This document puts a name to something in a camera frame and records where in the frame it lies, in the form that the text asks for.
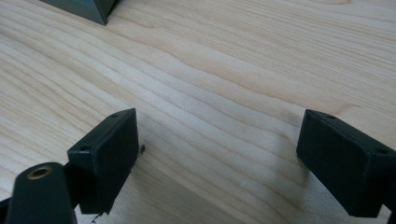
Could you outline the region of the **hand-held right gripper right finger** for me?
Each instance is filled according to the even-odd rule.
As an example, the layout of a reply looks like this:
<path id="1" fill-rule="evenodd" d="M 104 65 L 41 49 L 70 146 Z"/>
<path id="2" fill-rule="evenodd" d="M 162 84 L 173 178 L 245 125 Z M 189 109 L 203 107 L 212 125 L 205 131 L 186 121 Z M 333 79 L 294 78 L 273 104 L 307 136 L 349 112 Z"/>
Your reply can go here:
<path id="1" fill-rule="evenodd" d="M 344 121 L 307 109 L 297 157 L 353 217 L 396 217 L 396 151 Z"/>

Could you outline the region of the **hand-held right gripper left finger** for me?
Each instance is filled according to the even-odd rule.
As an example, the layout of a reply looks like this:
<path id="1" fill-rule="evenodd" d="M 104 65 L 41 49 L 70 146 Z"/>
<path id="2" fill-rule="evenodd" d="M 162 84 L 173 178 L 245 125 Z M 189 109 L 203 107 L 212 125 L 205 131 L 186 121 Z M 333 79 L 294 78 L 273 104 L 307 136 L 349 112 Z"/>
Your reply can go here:
<path id="1" fill-rule="evenodd" d="M 73 206 L 109 213 L 139 152 L 136 111 L 114 113 L 67 150 L 64 166 Z"/>

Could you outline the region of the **dark grey box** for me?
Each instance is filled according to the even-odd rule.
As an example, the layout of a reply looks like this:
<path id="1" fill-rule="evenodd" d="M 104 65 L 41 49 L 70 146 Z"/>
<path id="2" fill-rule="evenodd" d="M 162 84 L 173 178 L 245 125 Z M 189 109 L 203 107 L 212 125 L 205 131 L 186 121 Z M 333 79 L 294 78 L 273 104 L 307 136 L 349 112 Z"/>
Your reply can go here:
<path id="1" fill-rule="evenodd" d="M 68 13 L 101 25 L 107 25 L 108 15 L 120 0 L 40 0 Z"/>

